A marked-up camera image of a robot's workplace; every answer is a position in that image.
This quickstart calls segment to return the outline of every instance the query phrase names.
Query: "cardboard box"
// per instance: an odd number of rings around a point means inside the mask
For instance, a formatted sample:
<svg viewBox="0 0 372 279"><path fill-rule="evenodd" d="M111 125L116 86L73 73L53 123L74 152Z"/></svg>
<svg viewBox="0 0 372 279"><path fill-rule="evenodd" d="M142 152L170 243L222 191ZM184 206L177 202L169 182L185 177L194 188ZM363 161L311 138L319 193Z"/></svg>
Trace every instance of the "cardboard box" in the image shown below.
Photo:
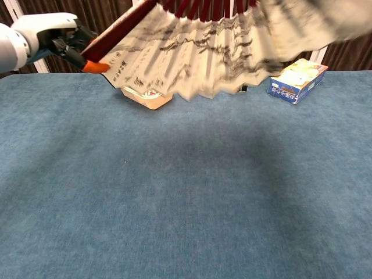
<svg viewBox="0 0 372 279"><path fill-rule="evenodd" d="M322 82L327 69L325 65L299 59L286 67L279 76L270 78L267 93L296 104Z"/></svg>
<svg viewBox="0 0 372 279"><path fill-rule="evenodd" d="M123 92L124 96L152 110L158 109L165 103L168 103L173 97L171 94L169 94L168 96L163 96L162 94L154 90L148 90L144 94L140 94L129 87L123 87L121 88L121 91Z"/></svg>

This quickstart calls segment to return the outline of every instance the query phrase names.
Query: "blue box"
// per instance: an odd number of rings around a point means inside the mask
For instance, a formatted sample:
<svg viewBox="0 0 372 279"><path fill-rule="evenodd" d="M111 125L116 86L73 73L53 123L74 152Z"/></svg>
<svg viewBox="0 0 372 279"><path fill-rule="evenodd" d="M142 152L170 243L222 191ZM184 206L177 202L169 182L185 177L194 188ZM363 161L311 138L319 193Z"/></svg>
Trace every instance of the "blue box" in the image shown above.
<svg viewBox="0 0 372 279"><path fill-rule="evenodd" d="M286 67L279 76L270 78L267 93L296 104L322 82L327 69L325 65L299 59Z"/></svg>

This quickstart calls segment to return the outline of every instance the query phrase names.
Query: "blue carpet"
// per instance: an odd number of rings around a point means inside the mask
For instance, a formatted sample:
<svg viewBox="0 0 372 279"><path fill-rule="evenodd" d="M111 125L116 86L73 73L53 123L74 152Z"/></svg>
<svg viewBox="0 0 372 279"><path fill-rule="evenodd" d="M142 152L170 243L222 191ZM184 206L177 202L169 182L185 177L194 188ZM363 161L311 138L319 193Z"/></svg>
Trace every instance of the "blue carpet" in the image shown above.
<svg viewBox="0 0 372 279"><path fill-rule="evenodd" d="M372 276L372 71L298 105L0 81L0 278Z"/></svg>

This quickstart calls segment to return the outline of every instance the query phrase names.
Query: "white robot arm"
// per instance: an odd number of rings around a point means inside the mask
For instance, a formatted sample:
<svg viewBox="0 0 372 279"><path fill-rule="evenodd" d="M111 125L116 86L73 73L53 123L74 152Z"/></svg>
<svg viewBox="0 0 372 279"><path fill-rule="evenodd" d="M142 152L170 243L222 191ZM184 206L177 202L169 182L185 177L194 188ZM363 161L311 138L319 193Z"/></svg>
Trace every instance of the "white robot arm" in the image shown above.
<svg viewBox="0 0 372 279"><path fill-rule="evenodd" d="M52 54L81 71L104 73L107 64L93 63L80 54L95 38L96 34L71 13L26 15L11 27L0 23L0 73Z"/></svg>

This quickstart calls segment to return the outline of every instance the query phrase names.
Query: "brown curtain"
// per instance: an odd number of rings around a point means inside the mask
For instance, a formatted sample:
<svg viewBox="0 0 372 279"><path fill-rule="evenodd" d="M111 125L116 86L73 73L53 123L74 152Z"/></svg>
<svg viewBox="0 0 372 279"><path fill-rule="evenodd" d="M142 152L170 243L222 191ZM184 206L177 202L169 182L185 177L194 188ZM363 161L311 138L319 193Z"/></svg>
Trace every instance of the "brown curtain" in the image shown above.
<svg viewBox="0 0 372 279"><path fill-rule="evenodd" d="M372 34L329 45L322 64L332 71L372 70Z"/></svg>
<svg viewBox="0 0 372 279"><path fill-rule="evenodd" d="M19 0L25 15L68 12L77 15L82 24L98 34L132 7L131 0ZM62 58L51 55L45 61L52 73L76 73L75 67Z"/></svg>
<svg viewBox="0 0 372 279"><path fill-rule="evenodd" d="M168 0L159 0L159 3L165 4ZM170 11L175 12L183 0L175 0ZM199 5L199 10L195 15L196 19L200 16L203 1ZM120 15L126 12L131 6L131 0L19 0L20 6L25 14L69 12L74 13L82 23L91 30L101 33L109 27ZM193 3L191 0L187 13ZM248 8L249 0L244 0L244 8ZM0 21L7 25L12 24L12 18L3 1L0 1ZM211 3L210 13L207 20L212 18L213 1ZM310 59L311 52L303 52L294 60L284 63L285 66L293 63L299 58ZM70 66L63 59L56 56L49 56L46 63L51 72L78 72L77 69ZM323 59L323 64L330 67L330 70L372 70L372 34L358 38L353 41L331 44ZM0 76L12 73L36 73L34 65L28 65L19 71L13 71Z"/></svg>
<svg viewBox="0 0 372 279"><path fill-rule="evenodd" d="M7 26L11 26L13 24L12 17L10 16L6 8L4 1L0 1L0 23L3 23ZM29 74L29 73L37 73L37 71L36 71L35 66L32 64L32 65L24 66L18 71L9 71L7 73L0 73L0 78L9 76L11 74L17 74L17 73Z"/></svg>

